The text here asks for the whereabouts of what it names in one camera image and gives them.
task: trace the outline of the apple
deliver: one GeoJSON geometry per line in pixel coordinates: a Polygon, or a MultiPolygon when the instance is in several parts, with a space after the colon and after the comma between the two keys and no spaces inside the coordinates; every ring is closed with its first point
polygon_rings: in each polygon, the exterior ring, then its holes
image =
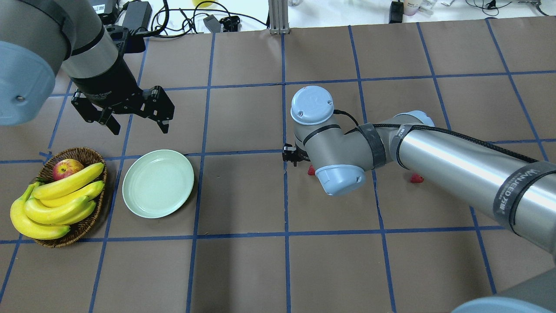
{"type": "Polygon", "coordinates": [[[54,180],[60,180],[62,178],[75,174],[84,168],[85,167],[83,166],[83,164],[81,164],[81,162],[79,162],[78,160],[61,160],[60,162],[56,163],[56,165],[54,165],[54,168],[52,168],[52,178],[54,180]]]}

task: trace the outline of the plate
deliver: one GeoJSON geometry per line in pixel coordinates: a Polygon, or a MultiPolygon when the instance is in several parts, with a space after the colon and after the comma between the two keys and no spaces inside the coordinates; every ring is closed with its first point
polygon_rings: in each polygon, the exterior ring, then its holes
{"type": "Polygon", "coordinates": [[[123,201],[140,217],[159,218],[182,206],[193,189],[189,160],[173,150],[152,151],[133,163],[123,179],[123,201]]]}

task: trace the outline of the bunch of bananas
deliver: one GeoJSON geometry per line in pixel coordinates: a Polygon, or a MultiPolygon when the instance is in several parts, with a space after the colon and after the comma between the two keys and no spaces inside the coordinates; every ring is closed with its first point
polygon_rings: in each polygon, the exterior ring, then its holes
{"type": "Polygon", "coordinates": [[[65,236],[69,225],[88,217],[94,210],[96,198],[104,182],[91,183],[104,169],[95,163],[66,178],[50,184],[37,182],[29,185],[17,198],[9,216],[13,226],[27,237],[56,239],[65,236]]]}

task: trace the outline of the basket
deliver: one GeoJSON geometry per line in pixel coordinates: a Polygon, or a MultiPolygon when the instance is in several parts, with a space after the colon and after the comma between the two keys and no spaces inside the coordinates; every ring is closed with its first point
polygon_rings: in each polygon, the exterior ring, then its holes
{"type": "MultiPolygon", "coordinates": [[[[39,180],[45,183],[53,182],[54,180],[52,179],[52,169],[54,168],[54,165],[56,163],[60,162],[63,159],[78,160],[86,167],[94,163],[102,162],[102,164],[104,164],[105,166],[104,170],[102,171],[101,175],[99,175],[93,181],[96,182],[98,180],[102,180],[106,184],[108,170],[106,168],[105,160],[98,152],[87,147],[70,148],[54,155],[43,166],[42,170],[38,174],[35,181],[39,180]]],[[[80,222],[70,225],[70,231],[65,236],[58,239],[52,239],[52,240],[34,239],[34,241],[43,247],[59,248],[59,247],[68,246],[78,241],[79,239],[83,238],[83,236],[85,236],[85,234],[87,234],[91,230],[93,225],[95,225],[96,221],[101,215],[105,191],[106,191],[106,185],[102,189],[101,194],[95,198],[95,201],[97,202],[97,207],[95,208],[93,213],[91,213],[91,215],[81,220],[80,222]]]]}

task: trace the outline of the fruit basket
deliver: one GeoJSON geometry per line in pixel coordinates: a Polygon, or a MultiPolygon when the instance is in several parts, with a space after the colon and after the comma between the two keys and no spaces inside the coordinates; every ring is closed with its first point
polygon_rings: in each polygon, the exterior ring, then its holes
{"type": "MultiPolygon", "coordinates": [[[[53,182],[54,180],[52,179],[52,169],[54,168],[54,165],[56,163],[58,163],[63,159],[78,160],[86,167],[94,163],[102,162],[102,164],[104,164],[104,170],[97,178],[93,180],[93,182],[102,180],[106,186],[106,178],[108,175],[108,171],[106,169],[106,162],[98,152],[87,147],[70,148],[54,155],[43,166],[42,170],[37,175],[35,181],[40,181],[43,183],[53,182]]],[[[82,221],[70,225],[71,229],[65,236],[58,239],[52,239],[52,240],[35,239],[34,241],[44,247],[58,248],[58,247],[68,246],[78,241],[79,239],[83,238],[83,236],[85,236],[85,234],[87,234],[92,229],[93,225],[95,225],[99,216],[101,215],[101,210],[104,203],[105,191],[106,191],[106,187],[104,187],[102,192],[95,198],[95,201],[97,202],[97,206],[93,211],[93,213],[91,213],[91,215],[89,215],[87,218],[83,219],[82,221]]]]}

